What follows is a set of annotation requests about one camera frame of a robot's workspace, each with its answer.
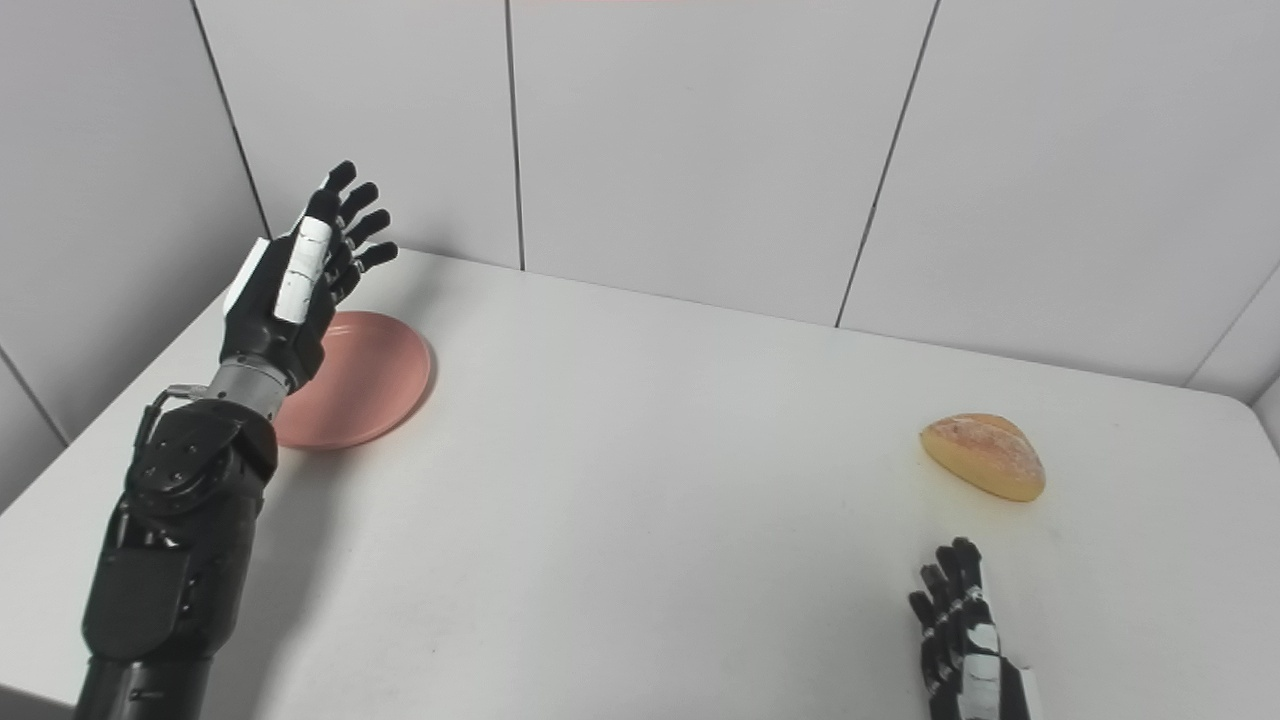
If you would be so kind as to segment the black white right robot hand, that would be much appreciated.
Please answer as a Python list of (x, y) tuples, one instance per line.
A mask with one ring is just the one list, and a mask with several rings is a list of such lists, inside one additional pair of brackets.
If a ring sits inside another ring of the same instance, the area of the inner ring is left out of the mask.
[(1042, 719), (1034, 673), (1004, 652), (978, 547), (936, 548), (908, 596), (920, 626), (920, 673), (931, 719)]

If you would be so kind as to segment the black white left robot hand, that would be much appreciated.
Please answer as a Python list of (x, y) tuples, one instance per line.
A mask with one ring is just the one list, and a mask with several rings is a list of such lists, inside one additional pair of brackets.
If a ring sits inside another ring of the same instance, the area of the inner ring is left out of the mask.
[(357, 176), (353, 161), (338, 163), (284, 234), (255, 243), (225, 297), (221, 361), (265, 366), (289, 393), (319, 373), (338, 306), (399, 252), (374, 241), (392, 217), (374, 208), (378, 186)]

